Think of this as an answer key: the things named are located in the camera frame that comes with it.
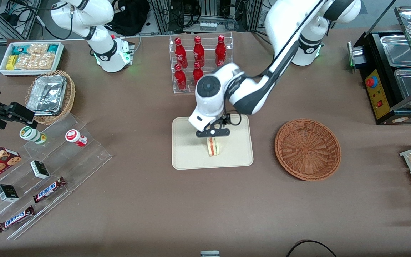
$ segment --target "snickers bar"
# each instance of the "snickers bar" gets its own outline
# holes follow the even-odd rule
[[[61,177],[60,179],[55,181],[52,185],[48,186],[46,189],[39,192],[39,194],[36,194],[35,196],[33,196],[34,203],[39,203],[39,201],[41,201],[43,198],[53,193],[55,190],[57,190],[64,184],[66,184],[66,181],[63,179],[63,177]]]
[[[28,209],[22,211],[21,213],[15,215],[14,217],[10,218],[9,220],[6,220],[5,222],[0,223],[0,233],[2,231],[5,231],[8,229],[10,226],[12,226],[15,223],[18,223],[22,221],[24,218],[29,217],[29,216],[34,216],[34,208],[32,205],[28,207]]]

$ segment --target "small black box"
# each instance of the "small black box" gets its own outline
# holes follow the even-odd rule
[[[0,197],[1,200],[6,202],[15,202],[18,200],[17,192],[12,185],[0,184]]]
[[[36,177],[41,178],[41,179],[49,178],[49,172],[45,168],[44,163],[34,160],[30,164],[31,164],[31,169],[33,170],[34,175]]]

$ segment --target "acrylic bottle rack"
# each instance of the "acrylic bottle rack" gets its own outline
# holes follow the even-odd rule
[[[202,67],[204,75],[212,72],[217,68],[215,64],[215,48],[218,43],[218,36],[225,36],[225,45],[226,45],[226,61],[225,64],[233,62],[233,34],[231,32],[227,33],[210,33],[210,34],[200,34],[202,45],[204,46],[205,54],[205,65]],[[186,51],[186,59],[188,61],[187,68],[183,69],[183,72],[186,75],[186,90],[181,91],[178,89],[176,78],[174,77],[174,65],[176,65],[176,44],[174,44],[174,39],[179,37],[182,40],[182,45]],[[194,93],[196,85],[194,84],[193,79],[193,64],[194,64],[194,38],[189,34],[175,35],[170,36],[169,38],[169,56],[171,61],[171,73],[172,73],[172,85],[174,93]]]

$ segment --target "yellow snack package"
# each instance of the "yellow snack package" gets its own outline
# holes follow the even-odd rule
[[[18,55],[10,55],[7,59],[6,70],[14,70],[14,65],[17,62]]]

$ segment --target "yellow control panel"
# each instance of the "yellow control panel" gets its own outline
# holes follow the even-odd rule
[[[386,99],[385,91],[380,83],[377,70],[374,70],[365,80],[367,94],[369,94],[372,109],[377,119],[390,112],[390,105]]]

